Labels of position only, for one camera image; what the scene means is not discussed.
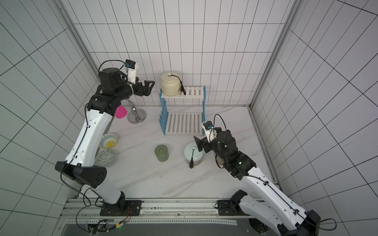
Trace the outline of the light blue tea canister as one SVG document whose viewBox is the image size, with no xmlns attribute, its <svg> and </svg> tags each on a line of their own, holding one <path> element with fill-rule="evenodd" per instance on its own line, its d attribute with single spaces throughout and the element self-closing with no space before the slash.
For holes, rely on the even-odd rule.
<svg viewBox="0 0 378 236">
<path fill-rule="evenodd" d="M 184 156 L 189 163 L 189 167 L 192 169 L 194 166 L 199 165 L 203 161 L 204 151 L 200 151 L 196 142 L 192 142 L 185 147 Z"/>
</svg>

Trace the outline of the green ceramic tea canister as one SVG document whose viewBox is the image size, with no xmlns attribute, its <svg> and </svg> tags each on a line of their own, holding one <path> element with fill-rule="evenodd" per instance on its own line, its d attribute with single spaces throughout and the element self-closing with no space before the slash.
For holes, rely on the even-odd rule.
<svg viewBox="0 0 378 236">
<path fill-rule="evenodd" d="M 165 162 L 169 158 L 169 152 L 166 145 L 158 145 L 155 148 L 155 155 L 158 161 Z"/>
</svg>

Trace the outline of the brown ceramic tea canister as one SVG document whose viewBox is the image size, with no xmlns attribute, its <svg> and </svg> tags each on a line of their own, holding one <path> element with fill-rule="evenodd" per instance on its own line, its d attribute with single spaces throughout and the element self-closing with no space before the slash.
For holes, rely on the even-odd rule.
<svg viewBox="0 0 378 236">
<path fill-rule="evenodd" d="M 217 155 L 215 155 L 215 162 L 216 162 L 216 165 L 223 169 L 224 168 L 224 161 Z"/>
</svg>

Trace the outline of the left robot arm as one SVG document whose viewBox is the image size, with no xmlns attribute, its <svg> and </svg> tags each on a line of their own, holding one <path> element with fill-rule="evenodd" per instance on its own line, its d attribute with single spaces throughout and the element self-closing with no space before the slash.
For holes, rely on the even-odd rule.
<svg viewBox="0 0 378 236">
<path fill-rule="evenodd" d="M 132 95 L 149 96 L 155 82 L 140 82 L 132 68 L 127 73 L 106 68 L 98 76 L 100 85 L 85 107 L 82 130 L 66 159 L 56 163 L 55 170 L 80 185 L 89 186 L 102 198 L 102 216 L 121 216 L 129 211 L 125 194 L 109 180 L 105 167 L 95 165 L 96 152 L 121 102 Z"/>
</svg>

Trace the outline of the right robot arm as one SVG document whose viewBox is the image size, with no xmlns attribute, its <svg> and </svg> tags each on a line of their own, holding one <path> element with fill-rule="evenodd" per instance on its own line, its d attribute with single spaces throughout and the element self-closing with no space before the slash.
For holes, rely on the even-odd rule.
<svg viewBox="0 0 378 236">
<path fill-rule="evenodd" d="M 263 200 L 260 203 L 245 191 L 237 191 L 231 198 L 236 208 L 256 218 L 279 236 L 317 236 L 321 218 L 314 210 L 305 210 L 286 196 L 257 164 L 238 150 L 229 130 L 206 131 L 206 137 L 194 138 L 199 150 L 214 152 L 224 168 L 235 178 L 251 187 Z"/>
</svg>

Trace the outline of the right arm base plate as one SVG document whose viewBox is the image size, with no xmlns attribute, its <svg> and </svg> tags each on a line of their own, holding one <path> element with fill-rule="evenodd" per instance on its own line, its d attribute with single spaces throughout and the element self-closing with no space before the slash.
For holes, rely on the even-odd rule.
<svg viewBox="0 0 378 236">
<path fill-rule="evenodd" d="M 218 200 L 214 207 L 218 210 L 219 216 L 247 216 L 239 204 L 231 200 Z"/>
</svg>

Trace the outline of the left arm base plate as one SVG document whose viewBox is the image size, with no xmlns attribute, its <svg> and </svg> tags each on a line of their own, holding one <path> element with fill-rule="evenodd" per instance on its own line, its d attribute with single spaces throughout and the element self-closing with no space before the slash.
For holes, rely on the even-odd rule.
<svg viewBox="0 0 378 236">
<path fill-rule="evenodd" d="M 101 207 L 100 216 L 139 216 L 141 211 L 141 200 L 121 199 L 116 204 L 104 203 Z"/>
</svg>

